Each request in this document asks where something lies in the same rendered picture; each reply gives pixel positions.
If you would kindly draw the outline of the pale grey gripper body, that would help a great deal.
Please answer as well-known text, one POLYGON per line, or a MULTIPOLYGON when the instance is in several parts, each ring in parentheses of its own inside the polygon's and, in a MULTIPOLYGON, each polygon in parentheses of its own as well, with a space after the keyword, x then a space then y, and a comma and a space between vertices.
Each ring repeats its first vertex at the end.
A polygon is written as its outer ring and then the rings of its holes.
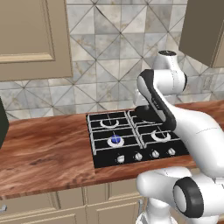
POLYGON ((135 104, 135 106, 137 107, 137 106, 140 106, 140 92, 139 92, 139 90, 138 89, 136 89, 135 90, 135 97, 134 97, 134 104, 135 104))

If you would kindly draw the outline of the black pan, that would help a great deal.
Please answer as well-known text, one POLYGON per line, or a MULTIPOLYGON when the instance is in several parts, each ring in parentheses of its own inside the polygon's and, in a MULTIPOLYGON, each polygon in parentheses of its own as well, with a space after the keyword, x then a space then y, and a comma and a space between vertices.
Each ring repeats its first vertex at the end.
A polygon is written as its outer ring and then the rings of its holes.
POLYGON ((136 116, 146 122, 161 123, 162 120, 150 105, 137 106, 135 108, 136 116))

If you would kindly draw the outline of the black gas hob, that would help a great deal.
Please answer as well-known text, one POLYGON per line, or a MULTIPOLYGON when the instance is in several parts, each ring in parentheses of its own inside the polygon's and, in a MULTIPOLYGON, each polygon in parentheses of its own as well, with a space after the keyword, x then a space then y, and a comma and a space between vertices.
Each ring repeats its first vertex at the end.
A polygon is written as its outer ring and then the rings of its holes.
POLYGON ((184 143, 163 122, 146 122, 137 117, 134 109, 86 115, 95 168, 126 165, 148 160, 188 155, 184 143), (173 148, 175 155, 168 150, 173 148), (153 157, 157 151, 159 157, 153 157), (135 159, 140 153, 141 161, 135 159), (118 156, 124 162, 118 163, 118 156))

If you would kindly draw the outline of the beige drawer front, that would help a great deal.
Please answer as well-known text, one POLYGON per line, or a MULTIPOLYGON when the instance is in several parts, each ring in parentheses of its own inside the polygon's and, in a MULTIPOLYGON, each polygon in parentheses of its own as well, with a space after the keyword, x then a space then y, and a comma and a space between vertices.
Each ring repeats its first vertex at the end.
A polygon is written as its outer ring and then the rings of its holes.
POLYGON ((0 220, 60 209, 56 192, 0 200, 0 208, 2 205, 6 205, 7 210, 0 213, 0 220))
POLYGON ((127 179, 86 187, 87 203, 89 205, 112 200, 132 198, 139 195, 136 180, 127 179))

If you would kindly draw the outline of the beige base cupboard door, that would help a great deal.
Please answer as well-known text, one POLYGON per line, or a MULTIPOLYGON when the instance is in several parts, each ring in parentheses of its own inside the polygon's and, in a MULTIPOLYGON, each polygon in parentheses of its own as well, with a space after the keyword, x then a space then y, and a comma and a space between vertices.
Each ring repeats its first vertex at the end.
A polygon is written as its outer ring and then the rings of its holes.
POLYGON ((139 200, 144 198, 119 199, 87 206, 87 224, 136 224, 139 200))
POLYGON ((0 224, 87 224, 85 207, 0 220, 0 224))

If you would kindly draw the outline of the dark appliance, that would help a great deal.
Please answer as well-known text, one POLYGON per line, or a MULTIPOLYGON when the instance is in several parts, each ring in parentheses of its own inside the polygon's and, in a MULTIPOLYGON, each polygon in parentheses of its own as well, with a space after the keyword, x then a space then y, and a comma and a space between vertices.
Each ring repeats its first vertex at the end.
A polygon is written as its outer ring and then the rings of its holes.
POLYGON ((0 98, 0 149, 2 148, 2 145, 4 143, 4 139, 7 135, 9 126, 10 124, 4 110, 4 105, 2 99, 0 98))

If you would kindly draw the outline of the grey wall socket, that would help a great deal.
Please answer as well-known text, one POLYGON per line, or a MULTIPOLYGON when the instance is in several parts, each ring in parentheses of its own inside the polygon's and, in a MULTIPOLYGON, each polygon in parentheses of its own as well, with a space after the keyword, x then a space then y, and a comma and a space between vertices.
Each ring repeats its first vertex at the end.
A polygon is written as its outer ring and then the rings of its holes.
POLYGON ((204 82, 204 89, 205 90, 209 90, 210 89, 210 86, 211 86, 211 83, 212 83, 212 77, 211 76, 208 76, 205 78, 205 82, 204 82))

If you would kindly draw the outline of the beige wall cupboard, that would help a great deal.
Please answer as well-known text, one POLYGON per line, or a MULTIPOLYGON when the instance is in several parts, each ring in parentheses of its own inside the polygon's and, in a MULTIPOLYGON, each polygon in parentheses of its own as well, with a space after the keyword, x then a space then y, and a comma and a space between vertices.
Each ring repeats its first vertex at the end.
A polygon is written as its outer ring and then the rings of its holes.
POLYGON ((224 67, 224 0, 187 1, 178 49, 208 67, 224 67))

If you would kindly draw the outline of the beige wall cupboard door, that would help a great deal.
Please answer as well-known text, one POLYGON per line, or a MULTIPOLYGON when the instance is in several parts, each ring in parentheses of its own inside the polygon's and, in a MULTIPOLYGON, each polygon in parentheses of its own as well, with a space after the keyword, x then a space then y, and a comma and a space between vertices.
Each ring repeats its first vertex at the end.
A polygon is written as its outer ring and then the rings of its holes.
POLYGON ((72 74, 66 0, 0 0, 0 81, 72 74))

